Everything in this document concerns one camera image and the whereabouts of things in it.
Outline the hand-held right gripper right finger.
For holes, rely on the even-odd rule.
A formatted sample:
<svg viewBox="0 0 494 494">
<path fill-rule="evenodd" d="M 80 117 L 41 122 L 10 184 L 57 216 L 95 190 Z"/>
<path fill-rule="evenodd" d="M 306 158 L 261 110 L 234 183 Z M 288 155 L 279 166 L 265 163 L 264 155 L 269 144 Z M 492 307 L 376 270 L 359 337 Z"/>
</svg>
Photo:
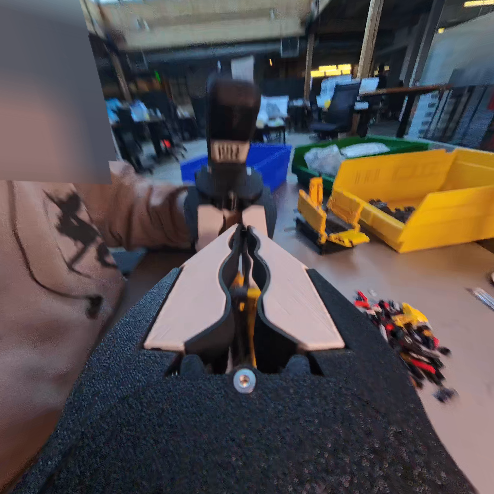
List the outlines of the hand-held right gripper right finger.
<svg viewBox="0 0 494 494">
<path fill-rule="evenodd" d="M 303 351 L 343 349 L 345 344 L 308 267 L 260 230 L 248 226 L 250 279 L 261 290 L 264 319 Z"/>
</svg>

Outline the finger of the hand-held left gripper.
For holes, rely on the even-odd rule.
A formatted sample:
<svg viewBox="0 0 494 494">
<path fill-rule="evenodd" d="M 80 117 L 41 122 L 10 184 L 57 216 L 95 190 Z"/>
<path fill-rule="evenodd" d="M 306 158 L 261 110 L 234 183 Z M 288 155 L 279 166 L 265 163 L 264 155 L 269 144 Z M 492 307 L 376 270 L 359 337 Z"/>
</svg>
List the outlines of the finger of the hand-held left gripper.
<svg viewBox="0 0 494 494">
<path fill-rule="evenodd" d="M 268 236 L 266 211 L 264 206 L 252 205 L 242 211 L 242 225 L 245 229 L 254 228 L 264 236 Z"/>
<path fill-rule="evenodd" d="M 196 251 L 200 251 L 220 236 L 224 227 L 224 213 L 212 205 L 200 205 L 197 208 Z"/>
</svg>

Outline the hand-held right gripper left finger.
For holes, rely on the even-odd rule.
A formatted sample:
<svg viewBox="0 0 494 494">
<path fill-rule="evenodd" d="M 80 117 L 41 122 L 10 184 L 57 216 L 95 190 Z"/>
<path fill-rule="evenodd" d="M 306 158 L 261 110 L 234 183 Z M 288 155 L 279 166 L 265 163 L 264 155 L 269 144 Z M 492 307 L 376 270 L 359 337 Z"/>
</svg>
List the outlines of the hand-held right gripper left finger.
<svg viewBox="0 0 494 494">
<path fill-rule="evenodd" d="M 238 273 L 240 226 L 186 261 L 144 340 L 144 349 L 226 351 L 235 335 L 230 287 Z"/>
</svg>

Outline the yellow gear rack subassembly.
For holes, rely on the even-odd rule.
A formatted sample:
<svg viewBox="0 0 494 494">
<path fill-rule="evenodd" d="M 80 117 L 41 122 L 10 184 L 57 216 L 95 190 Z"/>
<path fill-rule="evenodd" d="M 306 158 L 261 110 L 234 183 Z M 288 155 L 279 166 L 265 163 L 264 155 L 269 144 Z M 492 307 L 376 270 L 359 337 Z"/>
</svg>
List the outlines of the yellow gear rack subassembly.
<svg viewBox="0 0 494 494">
<path fill-rule="evenodd" d="M 235 276 L 229 287 L 234 318 L 231 360 L 234 367 L 257 368 L 254 344 L 257 305 L 261 290 L 252 278 L 253 261 L 248 251 L 248 232 L 239 225 L 232 239 Z"/>
</svg>

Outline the yellow toy robot model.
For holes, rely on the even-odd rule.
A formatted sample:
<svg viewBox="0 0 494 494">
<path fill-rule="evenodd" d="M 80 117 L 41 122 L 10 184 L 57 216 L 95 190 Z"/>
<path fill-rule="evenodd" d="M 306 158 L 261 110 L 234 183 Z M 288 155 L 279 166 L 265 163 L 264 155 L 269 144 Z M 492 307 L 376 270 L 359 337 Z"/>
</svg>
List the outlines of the yellow toy robot model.
<svg viewBox="0 0 494 494">
<path fill-rule="evenodd" d="M 324 202 L 323 177 L 309 182 L 308 192 L 299 191 L 295 218 L 296 230 L 311 240 L 320 254 L 351 250 L 370 242 L 361 231 L 363 210 L 359 200 L 334 191 Z"/>
</svg>

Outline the pile of black red pins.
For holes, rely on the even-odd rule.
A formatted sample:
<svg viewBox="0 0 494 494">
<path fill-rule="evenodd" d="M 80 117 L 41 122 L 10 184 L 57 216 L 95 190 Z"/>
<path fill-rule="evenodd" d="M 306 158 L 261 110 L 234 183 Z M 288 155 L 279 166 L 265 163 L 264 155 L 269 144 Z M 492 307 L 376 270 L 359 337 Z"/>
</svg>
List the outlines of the pile of black red pins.
<svg viewBox="0 0 494 494">
<path fill-rule="evenodd" d="M 354 305 L 365 313 L 374 324 L 386 343 L 397 354 L 407 370 L 412 386 L 423 388 L 425 380 L 436 386 L 434 397 L 440 403 L 453 399 L 457 392 L 445 386 L 443 374 L 445 367 L 442 357 L 450 357 L 451 350 L 441 345 L 440 340 L 429 327 L 398 327 L 392 321 L 392 315 L 398 312 L 401 304 L 391 299 L 381 299 L 370 291 L 355 293 Z"/>
</svg>

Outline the grey desk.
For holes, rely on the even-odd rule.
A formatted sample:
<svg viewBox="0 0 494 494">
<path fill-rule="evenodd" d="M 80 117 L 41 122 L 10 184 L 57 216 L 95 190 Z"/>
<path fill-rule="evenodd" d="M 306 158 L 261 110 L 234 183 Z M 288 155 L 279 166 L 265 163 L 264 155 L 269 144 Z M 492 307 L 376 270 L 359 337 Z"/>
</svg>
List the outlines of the grey desk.
<svg viewBox="0 0 494 494">
<path fill-rule="evenodd" d="M 469 292 L 482 288 L 493 295 L 493 253 L 472 243 L 398 254 L 371 237 L 355 250 L 321 256 L 290 230 L 297 197 L 293 181 L 275 191 L 274 239 L 280 246 L 318 270 L 348 299 L 358 290 L 370 290 L 412 305 L 451 350 L 444 374 L 458 395 L 440 404 L 430 385 L 419 395 L 458 466 L 479 493 L 493 493 L 493 311 Z"/>
</svg>

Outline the clear storage box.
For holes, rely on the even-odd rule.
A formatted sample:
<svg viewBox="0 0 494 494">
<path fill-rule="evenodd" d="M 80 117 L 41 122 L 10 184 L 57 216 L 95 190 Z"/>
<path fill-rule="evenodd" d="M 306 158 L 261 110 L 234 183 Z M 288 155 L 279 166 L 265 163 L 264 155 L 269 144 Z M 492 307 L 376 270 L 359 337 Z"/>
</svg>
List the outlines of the clear storage box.
<svg viewBox="0 0 494 494">
<path fill-rule="evenodd" d="M 257 120 L 264 122 L 275 119 L 285 119 L 288 116 L 289 96 L 261 96 Z"/>
</svg>

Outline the blue plastic bin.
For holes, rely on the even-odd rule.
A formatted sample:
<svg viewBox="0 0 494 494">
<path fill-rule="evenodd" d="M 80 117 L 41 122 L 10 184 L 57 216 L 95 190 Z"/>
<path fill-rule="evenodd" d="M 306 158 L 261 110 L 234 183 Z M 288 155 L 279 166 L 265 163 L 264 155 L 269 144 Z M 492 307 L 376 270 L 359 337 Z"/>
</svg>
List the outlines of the blue plastic bin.
<svg viewBox="0 0 494 494">
<path fill-rule="evenodd" d="M 284 144 L 253 143 L 246 159 L 248 167 L 260 173 L 263 183 L 273 193 L 287 178 L 292 147 Z M 180 164 L 183 182 L 195 182 L 195 174 L 207 165 L 207 154 Z"/>
</svg>

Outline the green plastic bin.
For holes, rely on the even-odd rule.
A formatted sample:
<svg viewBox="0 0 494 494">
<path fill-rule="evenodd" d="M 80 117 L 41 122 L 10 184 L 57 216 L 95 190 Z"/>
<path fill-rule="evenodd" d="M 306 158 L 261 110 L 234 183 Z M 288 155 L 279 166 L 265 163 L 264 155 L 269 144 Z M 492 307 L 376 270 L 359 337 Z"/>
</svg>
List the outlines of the green plastic bin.
<svg viewBox="0 0 494 494">
<path fill-rule="evenodd" d="M 307 165 L 305 164 L 304 154 L 313 147 L 319 148 L 330 145 L 337 145 L 337 147 L 340 149 L 342 147 L 346 147 L 349 145 L 354 145 L 362 142 L 384 143 L 386 146 L 390 148 L 391 151 L 386 154 L 382 154 L 383 156 L 392 155 L 392 154 L 422 152 L 429 150 L 430 147 L 430 145 L 426 142 L 411 141 L 407 139 L 399 139 L 399 138 L 383 137 L 383 136 L 367 136 L 364 138 L 347 137 L 339 140 L 320 141 L 310 145 L 299 146 L 295 149 L 293 155 L 293 161 L 292 161 L 292 173 L 297 176 L 297 181 L 299 182 L 300 185 L 304 187 L 309 186 L 309 182 L 312 178 L 322 176 L 324 190 L 327 193 L 330 193 L 336 177 L 322 175 L 322 174 L 317 175 L 316 173 L 309 170 L 307 168 Z"/>
</svg>

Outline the clear bubble wrap bundle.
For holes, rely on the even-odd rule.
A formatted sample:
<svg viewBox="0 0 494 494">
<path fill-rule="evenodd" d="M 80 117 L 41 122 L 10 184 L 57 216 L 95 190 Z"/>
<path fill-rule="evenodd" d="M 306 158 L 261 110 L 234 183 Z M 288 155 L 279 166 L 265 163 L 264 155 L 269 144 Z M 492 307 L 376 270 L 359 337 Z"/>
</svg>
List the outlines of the clear bubble wrap bundle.
<svg viewBox="0 0 494 494">
<path fill-rule="evenodd" d="M 340 153 L 345 159 L 383 155 L 390 151 L 390 148 L 381 142 L 362 142 L 340 148 Z"/>
<path fill-rule="evenodd" d="M 307 168 L 317 175 L 336 177 L 345 156 L 337 145 L 330 145 L 311 148 L 304 154 L 304 160 Z"/>
</svg>

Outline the yellow bent beam piece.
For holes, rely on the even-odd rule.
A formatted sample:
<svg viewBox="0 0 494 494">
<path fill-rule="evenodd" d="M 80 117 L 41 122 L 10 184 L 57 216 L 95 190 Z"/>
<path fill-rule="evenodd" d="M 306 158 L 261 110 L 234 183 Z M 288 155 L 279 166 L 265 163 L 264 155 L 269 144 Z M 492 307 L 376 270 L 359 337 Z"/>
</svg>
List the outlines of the yellow bent beam piece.
<svg viewBox="0 0 494 494">
<path fill-rule="evenodd" d="M 398 312 L 392 315 L 392 321 L 401 328 L 407 328 L 408 326 L 412 328 L 429 327 L 429 321 L 425 315 L 407 303 L 400 305 Z"/>
</svg>

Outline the heap of grey connector pieces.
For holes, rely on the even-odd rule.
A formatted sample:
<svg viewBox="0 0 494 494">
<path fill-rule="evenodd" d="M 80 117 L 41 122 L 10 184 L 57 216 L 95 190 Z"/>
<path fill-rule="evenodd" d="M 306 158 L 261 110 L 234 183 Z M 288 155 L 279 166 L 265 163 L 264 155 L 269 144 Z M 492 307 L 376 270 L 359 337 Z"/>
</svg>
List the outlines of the heap of grey connector pieces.
<svg viewBox="0 0 494 494">
<path fill-rule="evenodd" d="M 369 204 L 371 206 L 376 207 L 378 210 L 382 211 L 383 213 L 386 213 L 389 216 L 393 217 L 394 219 L 400 221 L 403 224 L 406 224 L 408 222 L 408 220 L 416 210 L 413 206 L 406 206 L 403 208 L 399 208 L 399 207 L 390 208 L 387 202 L 380 201 L 379 199 L 370 200 Z"/>
</svg>

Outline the wooden top table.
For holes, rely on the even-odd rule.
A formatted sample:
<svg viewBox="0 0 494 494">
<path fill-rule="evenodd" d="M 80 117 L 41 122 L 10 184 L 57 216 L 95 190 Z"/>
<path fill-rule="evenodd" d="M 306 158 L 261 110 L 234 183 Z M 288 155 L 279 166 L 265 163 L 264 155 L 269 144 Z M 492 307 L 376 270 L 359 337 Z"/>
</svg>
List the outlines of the wooden top table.
<svg viewBox="0 0 494 494">
<path fill-rule="evenodd" d="M 396 138 L 403 138 L 409 124 L 409 120 L 411 117 L 412 109 L 414 107 L 416 98 L 434 92 L 439 92 L 440 94 L 442 94 L 446 90 L 450 90 L 451 88 L 452 88 L 451 84 L 432 84 L 432 85 L 422 85 L 422 86 L 413 86 L 413 87 L 396 87 L 396 88 L 380 89 L 372 92 L 361 93 L 360 98 L 367 100 L 371 97 L 385 96 L 385 95 L 406 96 L 407 101 L 404 104 L 404 111 L 400 120 L 400 124 L 398 126 L 398 130 L 396 132 Z"/>
</svg>

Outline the small clear-handled screwdriver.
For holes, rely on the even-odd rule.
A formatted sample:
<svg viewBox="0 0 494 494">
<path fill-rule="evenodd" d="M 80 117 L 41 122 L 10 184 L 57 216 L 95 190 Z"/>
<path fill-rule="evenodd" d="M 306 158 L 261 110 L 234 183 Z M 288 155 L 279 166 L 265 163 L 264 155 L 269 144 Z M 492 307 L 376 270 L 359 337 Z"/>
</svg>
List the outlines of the small clear-handled screwdriver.
<svg viewBox="0 0 494 494">
<path fill-rule="evenodd" d="M 494 309 L 493 296 L 487 293 L 482 288 L 467 288 L 467 291 L 479 300 L 483 305 L 487 306 L 490 310 Z"/>
</svg>

